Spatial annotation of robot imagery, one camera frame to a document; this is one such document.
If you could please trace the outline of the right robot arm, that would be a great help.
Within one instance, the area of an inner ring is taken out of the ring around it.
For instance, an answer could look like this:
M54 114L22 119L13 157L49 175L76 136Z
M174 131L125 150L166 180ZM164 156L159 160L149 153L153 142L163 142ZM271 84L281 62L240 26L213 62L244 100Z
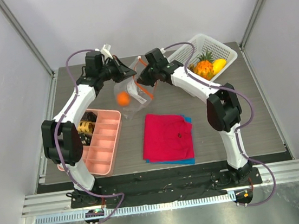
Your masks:
M243 185L249 178L252 165L246 157L240 131L241 105L231 85L222 87L195 78L187 67L195 52L193 45L191 48L191 55L182 62L167 59L160 48L150 50L144 55L147 66L136 82L145 86L154 86L157 81L166 82L206 103L207 120L219 132L226 150L227 172L217 182L219 186Z

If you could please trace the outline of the fake yellow mango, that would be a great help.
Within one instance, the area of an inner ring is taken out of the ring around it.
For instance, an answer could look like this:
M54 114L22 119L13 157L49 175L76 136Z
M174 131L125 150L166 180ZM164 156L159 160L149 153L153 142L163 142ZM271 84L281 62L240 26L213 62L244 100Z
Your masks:
M227 61L223 58L214 60L213 66L213 76L217 75L227 64Z

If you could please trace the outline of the clear zip top bag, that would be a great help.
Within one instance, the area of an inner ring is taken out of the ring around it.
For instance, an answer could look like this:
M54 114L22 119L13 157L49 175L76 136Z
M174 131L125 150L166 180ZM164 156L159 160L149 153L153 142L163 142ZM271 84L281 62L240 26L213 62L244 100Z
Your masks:
M143 61L142 57L137 56L130 65L130 68L134 70L136 67L144 67L145 69L146 66L147 63ZM155 97L156 85L157 84L154 86L144 86L137 84L137 78L134 76L115 84L113 88L115 99L117 94L122 91L127 92L131 98L131 103L128 106L120 106L118 104L119 110L125 119L131 120L137 112L141 111L152 102Z

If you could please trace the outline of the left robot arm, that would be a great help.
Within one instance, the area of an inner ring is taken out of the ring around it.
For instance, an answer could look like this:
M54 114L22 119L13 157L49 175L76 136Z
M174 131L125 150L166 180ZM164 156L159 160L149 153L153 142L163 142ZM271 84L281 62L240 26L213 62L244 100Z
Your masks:
M96 99L104 83L121 82L135 75L135 71L111 54L110 45L101 49L84 49L85 64L81 76L70 77L74 90L64 108L52 119L41 124L44 155L62 165L76 190L84 191L85 203L95 206L101 201L101 191L95 189L95 177L90 174L83 158L83 145L78 125L88 106Z

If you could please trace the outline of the fake pineapple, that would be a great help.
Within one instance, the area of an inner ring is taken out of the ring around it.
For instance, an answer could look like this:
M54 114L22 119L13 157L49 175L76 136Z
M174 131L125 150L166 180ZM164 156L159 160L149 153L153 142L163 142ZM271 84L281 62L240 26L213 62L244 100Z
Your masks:
M206 80L213 78L213 54L210 51L202 53L199 62L195 65L194 73Z

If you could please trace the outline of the fake brown longan bunch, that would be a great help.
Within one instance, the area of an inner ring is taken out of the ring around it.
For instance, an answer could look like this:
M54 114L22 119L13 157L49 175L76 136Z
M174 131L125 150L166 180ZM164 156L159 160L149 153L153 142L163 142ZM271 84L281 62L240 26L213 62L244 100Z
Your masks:
M194 64L190 64L190 65L188 66L188 69L189 69L190 71L194 72L195 65L194 65Z

